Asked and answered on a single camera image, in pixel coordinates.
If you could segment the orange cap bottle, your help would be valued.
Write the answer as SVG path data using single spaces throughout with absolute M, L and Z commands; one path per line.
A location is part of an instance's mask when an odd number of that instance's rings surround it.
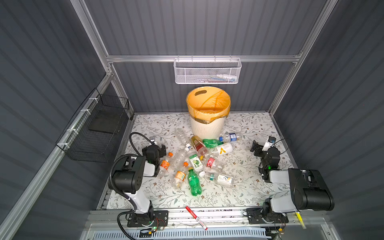
M 169 174 L 169 168 L 173 160 L 173 156 L 174 156 L 173 153 L 168 153 L 166 156 L 164 156 L 161 159 L 160 166 L 159 166 L 159 173 L 157 175 L 158 178 L 165 177 Z

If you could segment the clear bottle white cap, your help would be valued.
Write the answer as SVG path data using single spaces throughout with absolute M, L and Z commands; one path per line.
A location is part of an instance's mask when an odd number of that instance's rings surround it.
M 176 172 L 185 162 L 191 148 L 190 144 L 186 144 L 185 147 L 176 154 L 172 162 L 172 169 L 174 172 Z

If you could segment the orange label bottle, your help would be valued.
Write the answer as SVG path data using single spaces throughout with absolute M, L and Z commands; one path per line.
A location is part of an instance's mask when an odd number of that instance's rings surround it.
M 180 189 L 187 178 L 187 173 L 189 169 L 189 163 L 184 162 L 180 165 L 180 167 L 176 170 L 173 180 L 173 187 L 175 189 Z

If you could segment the clear crushed bottle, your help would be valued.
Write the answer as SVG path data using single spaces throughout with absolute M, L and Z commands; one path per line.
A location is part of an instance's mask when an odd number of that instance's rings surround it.
M 182 128 L 175 129 L 174 133 L 182 146 L 186 146 L 187 144 L 190 144 L 190 139 Z

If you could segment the white yellow logo bottle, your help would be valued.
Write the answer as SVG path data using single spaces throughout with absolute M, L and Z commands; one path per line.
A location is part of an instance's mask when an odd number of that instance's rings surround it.
M 210 154 L 213 156 L 222 156 L 233 152 L 234 148 L 231 143 L 224 143 L 210 149 Z

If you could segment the white label clear bottle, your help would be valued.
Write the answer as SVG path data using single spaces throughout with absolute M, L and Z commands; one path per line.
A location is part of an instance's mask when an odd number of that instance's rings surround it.
M 235 183 L 233 177 L 225 175 L 223 173 L 202 171 L 199 173 L 199 177 L 202 177 L 207 182 L 214 183 L 223 187 L 233 187 Z

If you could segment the large green soda bottle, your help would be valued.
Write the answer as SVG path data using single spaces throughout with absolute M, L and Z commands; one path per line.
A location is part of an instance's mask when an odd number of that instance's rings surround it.
M 191 189 L 191 194 L 193 196 L 198 196 L 202 194 L 202 187 L 200 184 L 199 177 L 197 173 L 194 171 L 192 167 L 188 169 L 188 181 L 189 181 L 189 186 Z

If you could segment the pink label bottle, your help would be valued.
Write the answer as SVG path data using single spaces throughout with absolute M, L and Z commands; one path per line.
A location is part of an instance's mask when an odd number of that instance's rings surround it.
M 214 157 L 208 157 L 206 161 L 206 166 L 211 170 L 221 173 L 224 169 L 224 164 Z

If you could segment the cream ribbed waste bin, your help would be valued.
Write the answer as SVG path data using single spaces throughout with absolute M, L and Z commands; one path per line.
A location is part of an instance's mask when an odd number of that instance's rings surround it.
M 190 117 L 192 134 L 200 139 L 218 139 L 222 134 L 226 118 L 219 118 L 209 124 L 204 124 Z

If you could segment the blue label water bottle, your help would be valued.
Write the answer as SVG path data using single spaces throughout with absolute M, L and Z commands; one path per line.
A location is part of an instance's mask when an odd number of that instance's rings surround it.
M 219 141 L 223 143 L 237 142 L 242 139 L 242 135 L 238 133 L 225 133 L 219 136 Z

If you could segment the red yellow tea bottle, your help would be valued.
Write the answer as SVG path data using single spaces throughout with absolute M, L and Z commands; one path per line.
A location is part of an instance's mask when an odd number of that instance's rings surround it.
M 190 139 L 191 145 L 197 151 L 198 157 L 202 159 L 208 152 L 207 147 L 203 144 L 203 141 L 195 135 L 191 135 Z

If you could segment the crushed green bottle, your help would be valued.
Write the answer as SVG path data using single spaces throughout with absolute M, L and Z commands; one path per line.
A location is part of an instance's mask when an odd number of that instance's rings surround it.
M 217 146 L 223 145 L 224 143 L 222 141 L 216 140 L 216 139 L 203 139 L 203 144 L 208 148 L 212 149 Z

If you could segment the red marker pen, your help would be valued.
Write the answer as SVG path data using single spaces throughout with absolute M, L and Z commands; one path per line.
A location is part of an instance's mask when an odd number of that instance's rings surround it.
M 207 225 L 195 214 L 195 212 L 189 206 L 186 206 L 185 208 L 192 215 L 192 217 L 201 225 L 201 227 L 205 231 L 207 231 L 208 230 Z

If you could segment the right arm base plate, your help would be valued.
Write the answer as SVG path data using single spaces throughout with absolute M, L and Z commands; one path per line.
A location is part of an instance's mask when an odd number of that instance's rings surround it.
M 248 208 L 245 211 L 249 224 L 287 224 L 288 216 L 282 213 L 275 213 L 272 210 L 259 208 Z

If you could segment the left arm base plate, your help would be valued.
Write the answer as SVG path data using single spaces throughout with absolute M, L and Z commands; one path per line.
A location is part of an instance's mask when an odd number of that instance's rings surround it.
M 166 227 L 168 225 L 168 219 L 169 211 L 149 211 L 146 214 L 130 214 L 127 217 L 127 227 Z

